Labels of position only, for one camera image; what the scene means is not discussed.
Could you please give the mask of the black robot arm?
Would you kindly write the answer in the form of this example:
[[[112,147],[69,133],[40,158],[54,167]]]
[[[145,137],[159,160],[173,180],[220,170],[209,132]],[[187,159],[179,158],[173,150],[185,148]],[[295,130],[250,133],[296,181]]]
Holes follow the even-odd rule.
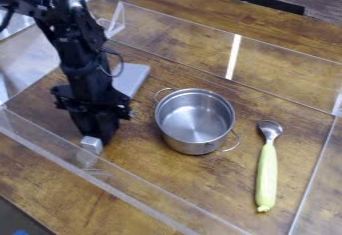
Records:
[[[50,88],[54,105],[69,113],[85,136],[109,142],[119,121],[129,118],[129,97],[112,86],[104,46],[104,28],[88,11],[84,0],[0,0],[6,11],[0,31],[13,14],[33,18],[50,45],[57,51],[60,69],[68,82]]]

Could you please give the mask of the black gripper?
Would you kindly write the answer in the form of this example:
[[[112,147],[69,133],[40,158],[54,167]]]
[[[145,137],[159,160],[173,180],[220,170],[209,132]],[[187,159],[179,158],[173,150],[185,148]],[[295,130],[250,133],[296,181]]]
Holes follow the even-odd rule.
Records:
[[[119,129],[119,119],[128,120],[131,112],[129,97],[112,86],[108,60],[63,61],[60,68],[68,83],[50,89],[56,108],[68,111],[84,136],[93,135],[107,145]]]

